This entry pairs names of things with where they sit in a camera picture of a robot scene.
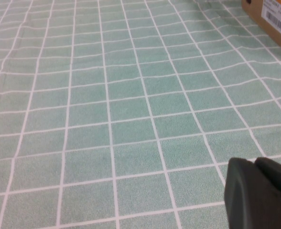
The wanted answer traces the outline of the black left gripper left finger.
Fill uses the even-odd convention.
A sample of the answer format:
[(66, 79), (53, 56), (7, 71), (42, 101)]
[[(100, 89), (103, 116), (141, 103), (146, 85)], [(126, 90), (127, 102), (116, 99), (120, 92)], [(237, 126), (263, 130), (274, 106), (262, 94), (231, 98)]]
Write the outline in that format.
[(231, 229), (281, 229), (281, 192), (255, 162), (231, 158), (224, 191)]

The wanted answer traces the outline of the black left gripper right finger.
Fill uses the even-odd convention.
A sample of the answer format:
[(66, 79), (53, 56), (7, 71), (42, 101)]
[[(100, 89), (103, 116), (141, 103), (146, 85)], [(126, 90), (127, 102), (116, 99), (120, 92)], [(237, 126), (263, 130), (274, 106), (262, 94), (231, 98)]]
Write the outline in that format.
[(254, 164), (281, 192), (281, 164), (266, 157), (258, 157)]

